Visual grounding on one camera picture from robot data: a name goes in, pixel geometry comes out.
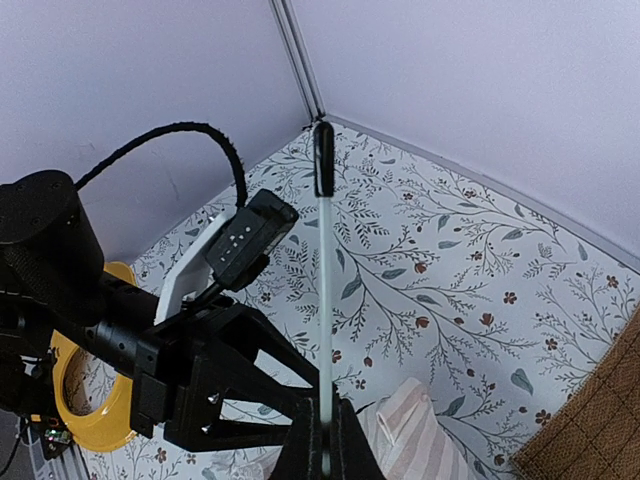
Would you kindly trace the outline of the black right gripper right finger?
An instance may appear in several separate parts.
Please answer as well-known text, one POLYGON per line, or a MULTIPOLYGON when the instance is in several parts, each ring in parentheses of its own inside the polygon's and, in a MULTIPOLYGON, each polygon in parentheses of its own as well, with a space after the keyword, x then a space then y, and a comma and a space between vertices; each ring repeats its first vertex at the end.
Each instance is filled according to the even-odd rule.
POLYGON ((329 427, 329 460, 331 480, 384 479, 353 405, 337 396, 329 427))

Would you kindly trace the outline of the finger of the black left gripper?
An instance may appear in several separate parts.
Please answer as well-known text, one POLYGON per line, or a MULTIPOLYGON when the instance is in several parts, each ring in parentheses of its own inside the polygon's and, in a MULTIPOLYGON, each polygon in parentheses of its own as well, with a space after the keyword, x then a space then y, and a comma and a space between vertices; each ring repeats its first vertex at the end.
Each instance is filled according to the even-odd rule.
POLYGON ((244 304, 212 305, 197 312, 202 332, 211 333, 252 365, 260 351, 294 372, 305 387, 292 387, 298 395, 317 395, 319 371, 301 355, 259 310, 244 304))
POLYGON ((205 390, 204 394, 190 389, 175 389, 164 395, 164 439, 190 453, 236 450, 284 443, 289 426, 244 422, 222 418, 225 394, 231 400, 248 401, 246 395, 231 389, 205 390))

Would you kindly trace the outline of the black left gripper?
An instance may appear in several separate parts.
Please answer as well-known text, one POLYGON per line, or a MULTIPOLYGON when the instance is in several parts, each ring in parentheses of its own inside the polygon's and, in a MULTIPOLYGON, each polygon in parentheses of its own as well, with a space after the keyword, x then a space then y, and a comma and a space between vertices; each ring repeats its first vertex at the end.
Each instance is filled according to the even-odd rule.
POLYGON ((130 426, 149 436, 164 423, 164 395, 188 389, 187 321, 157 324, 157 297, 103 269, 103 252, 71 178, 59 170, 1 187, 1 407, 49 414, 49 382, 25 372, 55 331, 133 381, 130 426))

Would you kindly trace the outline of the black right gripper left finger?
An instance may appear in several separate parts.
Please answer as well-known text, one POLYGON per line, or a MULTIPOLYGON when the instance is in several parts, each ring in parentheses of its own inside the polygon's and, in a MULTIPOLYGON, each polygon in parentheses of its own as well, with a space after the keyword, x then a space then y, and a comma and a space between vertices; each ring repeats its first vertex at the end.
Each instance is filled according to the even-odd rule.
POLYGON ((303 399, 272 472, 275 480, 322 478, 322 427, 318 400, 303 399))

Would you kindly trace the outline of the pink striped pet tent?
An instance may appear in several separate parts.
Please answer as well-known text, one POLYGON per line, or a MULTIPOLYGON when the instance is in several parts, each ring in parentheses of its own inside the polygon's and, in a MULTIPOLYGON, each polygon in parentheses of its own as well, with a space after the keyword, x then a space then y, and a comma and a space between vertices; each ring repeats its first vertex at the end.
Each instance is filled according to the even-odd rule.
MULTIPOLYGON (((437 421, 428 387, 409 377, 393 394, 356 412, 384 479, 474 479, 461 450, 437 421)), ((273 479, 282 447, 251 460, 213 456, 206 479, 273 479)))

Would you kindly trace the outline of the white tent pole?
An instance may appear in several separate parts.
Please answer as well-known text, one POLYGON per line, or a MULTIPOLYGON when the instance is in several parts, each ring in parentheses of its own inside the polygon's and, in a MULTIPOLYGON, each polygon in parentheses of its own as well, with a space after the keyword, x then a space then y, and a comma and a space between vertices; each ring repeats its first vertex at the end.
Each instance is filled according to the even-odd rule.
POLYGON ((333 412, 332 387, 332 290, 331 290, 331 207, 334 195, 334 130, 327 121, 314 127, 315 194, 319 228, 319 420, 321 425, 321 478, 331 474, 330 427, 333 412))

